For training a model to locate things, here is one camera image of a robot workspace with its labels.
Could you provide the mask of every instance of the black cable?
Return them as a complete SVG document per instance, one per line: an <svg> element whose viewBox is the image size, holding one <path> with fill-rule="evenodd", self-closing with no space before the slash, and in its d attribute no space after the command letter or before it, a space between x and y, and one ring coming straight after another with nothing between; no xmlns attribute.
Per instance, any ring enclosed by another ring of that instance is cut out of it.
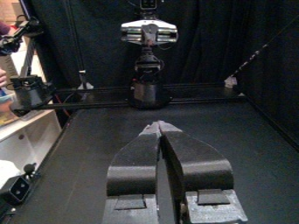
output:
<svg viewBox="0 0 299 224"><path fill-rule="evenodd" d="M135 6L137 7L137 5L130 1L130 0L127 0L127 2L133 5L133 6Z"/></svg>
<svg viewBox="0 0 299 224"><path fill-rule="evenodd" d="M290 27L290 25L295 22L295 20L299 18L299 15L294 17L291 22L283 27L283 29L277 33L277 35L263 44L263 46L259 48L258 51L250 56L249 60L241 65L235 73L231 75L231 77L237 77L238 73L243 70L246 66L250 65L253 60L257 58L257 56L265 51L265 49L269 47L269 45L274 42L274 40L281 36L281 34L286 31L286 29Z"/></svg>
<svg viewBox="0 0 299 224"><path fill-rule="evenodd" d="M86 76L86 68L85 68L85 62L82 58L82 50L81 50L81 42L79 42L79 33L74 21L74 14L72 14L72 8L71 8L71 0L64 0L64 7L67 10L67 17L70 21L70 35L74 42L75 47L75 57L79 65L79 78L83 84L83 88L87 89L87 76Z"/></svg>

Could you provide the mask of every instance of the black wall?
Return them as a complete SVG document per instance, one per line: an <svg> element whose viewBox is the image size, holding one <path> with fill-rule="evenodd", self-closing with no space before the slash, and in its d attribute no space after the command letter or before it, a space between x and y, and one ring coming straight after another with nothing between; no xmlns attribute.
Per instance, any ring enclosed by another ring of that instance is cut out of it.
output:
<svg viewBox="0 0 299 224"><path fill-rule="evenodd" d="M141 46L121 41L121 25L137 20L127 0L70 0L89 82L95 87L129 85ZM44 25L43 66L58 86L78 87L79 64L66 3L32 0ZM166 83L222 82L295 17L298 1L165 0L161 19L178 25L177 45L155 55L165 60ZM299 20L238 75L247 96L299 136Z"/></svg>

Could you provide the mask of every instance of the black tabletop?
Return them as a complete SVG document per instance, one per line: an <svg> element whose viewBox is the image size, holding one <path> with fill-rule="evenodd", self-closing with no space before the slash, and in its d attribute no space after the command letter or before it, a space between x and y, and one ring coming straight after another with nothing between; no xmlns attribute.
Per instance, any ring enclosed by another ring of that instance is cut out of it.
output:
<svg viewBox="0 0 299 224"><path fill-rule="evenodd" d="M231 162L235 190L250 224L299 223L299 154L246 102L170 105L158 110L79 111L11 222L101 223L110 162L146 125L158 120L215 147ZM165 165L159 167L159 175L166 175ZM169 188L166 183L158 187L163 195L161 210L169 210ZM173 219L163 215L161 223L173 223Z"/></svg>

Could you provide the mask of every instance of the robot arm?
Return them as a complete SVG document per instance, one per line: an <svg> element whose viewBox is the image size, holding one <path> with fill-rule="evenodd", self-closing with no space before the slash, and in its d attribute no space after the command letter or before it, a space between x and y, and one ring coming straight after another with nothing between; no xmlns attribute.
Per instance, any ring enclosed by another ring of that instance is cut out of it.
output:
<svg viewBox="0 0 299 224"><path fill-rule="evenodd" d="M0 40L0 56L10 55L19 51L23 36L32 38L40 34L43 34L40 22L32 17L30 21L24 21L20 24L14 36L3 36L3 39Z"/></svg>
<svg viewBox="0 0 299 224"><path fill-rule="evenodd" d="M178 29L157 18L157 1L141 1L142 19L122 24L122 40L142 46L159 46L175 43L178 40Z"/></svg>

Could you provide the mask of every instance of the black curtain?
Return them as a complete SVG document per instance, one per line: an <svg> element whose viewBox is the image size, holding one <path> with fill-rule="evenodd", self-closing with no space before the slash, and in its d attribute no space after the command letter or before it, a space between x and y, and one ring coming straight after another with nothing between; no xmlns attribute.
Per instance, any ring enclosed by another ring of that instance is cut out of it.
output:
<svg viewBox="0 0 299 224"><path fill-rule="evenodd" d="M81 84L67 1L32 0L48 46L72 87ZM121 41L121 25L138 20L138 0L70 0L89 81L95 87L129 85L141 46ZM166 0L161 19L175 24L179 42L154 53L165 61L166 83L223 82L241 63L250 1Z"/></svg>
<svg viewBox="0 0 299 224"><path fill-rule="evenodd" d="M52 55L43 61L46 74L58 86L78 87L79 63L67 0L31 0L31 3L46 30L46 53ZM95 87L127 86L135 74L141 46L121 41L121 25L138 20L135 7L127 0L70 0L70 3L89 82ZM170 50L154 49L166 64L165 83L223 82L298 11L297 0L165 0L158 10L161 19L175 24L181 34ZM247 96L297 140L298 23L238 75Z"/></svg>
<svg viewBox="0 0 299 224"><path fill-rule="evenodd" d="M245 60L282 31L239 75L243 91L299 144L299 1L253 1Z"/></svg>

